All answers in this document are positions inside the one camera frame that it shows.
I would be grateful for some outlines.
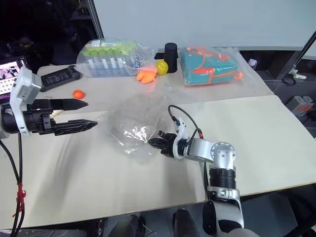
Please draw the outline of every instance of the orange toy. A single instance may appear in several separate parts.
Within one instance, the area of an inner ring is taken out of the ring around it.
[[[85,93],[84,93],[82,90],[75,90],[75,91],[73,92],[73,96],[74,96],[76,99],[81,100],[81,99],[85,96]]]
[[[136,79],[142,84],[148,84],[155,80],[155,76],[156,72],[143,70],[137,74]]]

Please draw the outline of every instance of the white table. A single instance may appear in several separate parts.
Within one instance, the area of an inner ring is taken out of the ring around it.
[[[57,68],[46,67],[40,74]],[[164,84],[173,85],[177,91],[187,89],[182,86],[181,72],[158,80],[165,80]],[[234,145],[237,187],[241,194],[315,182],[315,140],[276,96],[269,95],[271,91],[262,81],[246,85],[228,83],[188,88],[188,93],[194,91],[201,97],[197,99],[199,103],[183,106],[203,129],[206,139]],[[76,114],[64,112],[55,119],[57,122],[94,120],[110,107],[109,96],[117,96],[120,101],[127,97],[126,94],[140,93],[149,86],[132,78],[82,78],[39,97],[70,98],[74,89],[82,89],[87,93],[84,101],[90,105]],[[123,92],[117,95],[109,88]],[[223,95],[251,97],[220,100]],[[203,99],[218,101],[201,103]],[[23,139],[23,184],[27,191],[24,227],[205,200],[197,162],[167,158],[159,151],[147,157],[128,157],[111,142],[104,125],[100,122],[80,134],[59,137],[34,134]],[[17,136],[12,135],[4,142],[17,162]],[[0,229],[3,229],[12,226],[10,216],[15,210],[16,186],[10,163],[2,150],[0,157]]]

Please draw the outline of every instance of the orange ball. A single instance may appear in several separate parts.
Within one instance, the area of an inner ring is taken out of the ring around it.
[[[76,99],[81,100],[81,99],[85,96],[85,93],[84,93],[82,90],[75,90],[75,91],[73,92],[73,96],[74,96]]]

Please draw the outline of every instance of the teal package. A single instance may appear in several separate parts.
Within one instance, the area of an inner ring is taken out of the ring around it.
[[[239,79],[236,60],[211,47],[188,47],[181,51],[185,85],[204,85]]]

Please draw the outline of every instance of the yellow ball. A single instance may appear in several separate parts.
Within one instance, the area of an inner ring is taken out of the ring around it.
[[[168,64],[163,60],[156,62],[156,68],[157,74],[160,76],[165,75],[168,72]]]

